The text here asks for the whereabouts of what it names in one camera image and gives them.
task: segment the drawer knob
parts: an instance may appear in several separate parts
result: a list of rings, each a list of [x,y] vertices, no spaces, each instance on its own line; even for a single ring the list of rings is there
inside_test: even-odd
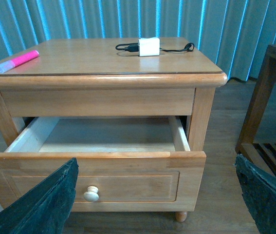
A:
[[[97,201],[99,199],[98,188],[95,186],[89,186],[87,192],[84,193],[86,201]]]

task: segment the dark object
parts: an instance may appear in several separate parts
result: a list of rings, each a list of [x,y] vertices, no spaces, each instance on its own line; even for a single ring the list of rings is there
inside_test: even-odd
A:
[[[60,234],[74,203],[77,175],[72,158],[0,212],[0,234]]]
[[[184,49],[181,50],[166,50],[163,48],[160,48],[160,50],[165,52],[192,52],[195,48],[195,45],[193,43],[188,43],[185,45]],[[124,50],[128,52],[138,52],[139,51],[139,43],[129,43],[129,44],[119,44],[115,46],[116,50]]]
[[[236,158],[244,201],[261,234],[276,234],[276,178],[244,156]]]

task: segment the marker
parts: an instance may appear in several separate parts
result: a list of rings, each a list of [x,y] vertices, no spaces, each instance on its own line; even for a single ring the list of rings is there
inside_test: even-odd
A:
[[[0,73],[9,71],[12,68],[15,68],[21,64],[24,64],[25,62],[28,62],[32,59],[37,58],[38,56],[39,56],[39,52],[37,50],[33,50],[29,53],[13,58],[12,60],[3,62],[0,64]]]

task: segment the black cable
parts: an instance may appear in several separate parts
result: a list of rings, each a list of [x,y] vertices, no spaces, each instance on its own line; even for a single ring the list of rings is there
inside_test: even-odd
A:
[[[115,47],[116,50],[124,50],[129,52],[138,52],[139,44],[138,43],[129,43],[129,44],[119,44]]]
[[[193,43],[188,43],[182,50],[166,50],[163,48],[160,48],[160,50],[165,52],[192,52],[194,50],[195,46]],[[119,44],[115,47],[116,50],[124,50],[128,52],[138,52],[139,51],[139,44],[138,43],[129,43],[129,44]]]
[[[160,50],[165,51],[165,52],[192,52],[194,50],[194,44],[193,43],[188,43],[182,50],[165,50],[163,48],[160,48]]]

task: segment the floor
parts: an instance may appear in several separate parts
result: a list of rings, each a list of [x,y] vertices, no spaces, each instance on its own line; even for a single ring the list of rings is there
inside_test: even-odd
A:
[[[207,160],[201,189],[195,211],[184,223],[176,222],[170,212],[71,213],[63,233],[258,234],[234,167],[235,144],[254,86],[253,81],[231,80],[216,90],[204,145]],[[257,138],[276,138],[276,86]],[[0,135],[0,151],[4,149]]]

